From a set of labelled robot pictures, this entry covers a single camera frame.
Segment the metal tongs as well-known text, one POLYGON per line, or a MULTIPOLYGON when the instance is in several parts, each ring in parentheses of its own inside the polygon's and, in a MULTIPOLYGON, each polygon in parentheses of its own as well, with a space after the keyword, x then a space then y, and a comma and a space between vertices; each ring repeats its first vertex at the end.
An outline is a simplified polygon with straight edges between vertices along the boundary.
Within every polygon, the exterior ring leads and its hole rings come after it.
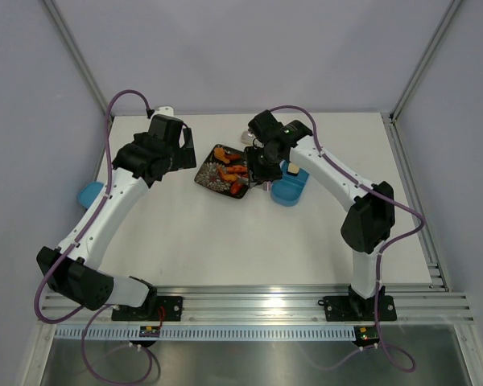
POLYGON ((255 181, 252 181, 248 177, 239 177, 237 179, 237 182, 240 183, 241 185, 245 186, 248 190, 260 189, 260 190, 263 190, 265 192, 270 192, 270 189, 271 189, 271 182, 268 182, 268 181, 257 183, 255 181))

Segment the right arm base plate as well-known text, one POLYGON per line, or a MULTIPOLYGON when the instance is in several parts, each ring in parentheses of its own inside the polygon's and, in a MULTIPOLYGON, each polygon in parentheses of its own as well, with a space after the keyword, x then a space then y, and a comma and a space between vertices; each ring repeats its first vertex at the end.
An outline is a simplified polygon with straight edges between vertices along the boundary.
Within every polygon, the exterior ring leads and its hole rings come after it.
POLYGON ((379 298, 351 298, 347 296, 325 296, 317 301, 324 309, 328 322, 394 322, 398 320, 394 299, 389 295, 379 298))

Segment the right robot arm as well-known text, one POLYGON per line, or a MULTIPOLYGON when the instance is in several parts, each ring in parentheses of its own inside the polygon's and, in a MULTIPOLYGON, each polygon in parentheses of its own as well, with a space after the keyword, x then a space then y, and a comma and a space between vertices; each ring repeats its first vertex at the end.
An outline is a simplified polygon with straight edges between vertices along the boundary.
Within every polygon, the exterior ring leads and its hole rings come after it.
POLYGON ((337 162, 320 144, 315 125, 299 120, 284 125, 265 110, 249 122, 248 130, 259 142, 245 149, 250 185, 280 180, 280 165, 288 162, 307 172, 343 207, 346 217, 341 237, 353 253, 353 277, 347 295, 325 306, 356 321, 374 318, 384 296, 378 250, 395 224, 392 186, 359 179, 337 162))

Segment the red sausage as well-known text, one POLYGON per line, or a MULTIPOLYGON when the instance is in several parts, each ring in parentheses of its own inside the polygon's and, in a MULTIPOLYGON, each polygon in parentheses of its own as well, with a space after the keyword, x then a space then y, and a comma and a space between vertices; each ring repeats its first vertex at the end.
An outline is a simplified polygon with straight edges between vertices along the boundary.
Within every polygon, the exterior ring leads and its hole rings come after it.
POLYGON ((232 195, 241 195, 247 190, 247 184, 242 181, 236 181, 231 185, 230 193, 232 195))

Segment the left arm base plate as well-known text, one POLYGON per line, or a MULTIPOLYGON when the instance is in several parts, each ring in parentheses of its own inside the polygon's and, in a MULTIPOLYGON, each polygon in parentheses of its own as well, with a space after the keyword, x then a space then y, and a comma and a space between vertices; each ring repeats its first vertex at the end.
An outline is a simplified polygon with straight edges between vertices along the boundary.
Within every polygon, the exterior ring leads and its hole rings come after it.
POLYGON ((111 319, 115 322, 179 322, 183 303, 181 296, 156 295, 140 307, 119 306, 112 311, 111 319))

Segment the blue lunch box lid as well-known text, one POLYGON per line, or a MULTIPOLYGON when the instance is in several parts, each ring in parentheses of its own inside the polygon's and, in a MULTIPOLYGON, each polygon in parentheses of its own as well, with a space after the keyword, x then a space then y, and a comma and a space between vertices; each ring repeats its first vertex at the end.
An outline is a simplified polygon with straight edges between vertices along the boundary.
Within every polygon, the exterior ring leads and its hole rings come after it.
POLYGON ((93 201, 99 196, 104 184, 98 181, 87 184, 77 195, 77 202, 84 208, 89 209, 93 201))

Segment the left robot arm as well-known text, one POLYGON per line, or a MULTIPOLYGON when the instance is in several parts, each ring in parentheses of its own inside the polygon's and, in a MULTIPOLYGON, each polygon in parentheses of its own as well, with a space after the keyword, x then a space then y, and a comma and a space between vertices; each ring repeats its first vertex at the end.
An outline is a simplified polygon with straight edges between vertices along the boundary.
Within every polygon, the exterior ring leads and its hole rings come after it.
POLYGON ((56 248, 43 247, 36 257, 43 286, 74 301, 81 309, 118 306, 126 320, 157 315, 157 289, 136 277, 102 273, 102 259, 132 207, 168 172, 196 167, 191 129, 163 114, 151 118, 114 158, 107 181, 77 226, 56 248))

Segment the sushi piece with seaweed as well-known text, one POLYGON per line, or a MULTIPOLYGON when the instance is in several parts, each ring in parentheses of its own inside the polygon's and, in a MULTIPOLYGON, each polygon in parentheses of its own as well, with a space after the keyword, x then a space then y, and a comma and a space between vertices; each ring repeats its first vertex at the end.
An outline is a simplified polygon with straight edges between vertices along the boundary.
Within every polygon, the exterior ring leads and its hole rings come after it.
POLYGON ((287 173, 289 175, 297 176, 300 172, 300 168, 293 163, 289 163, 287 166, 287 173))

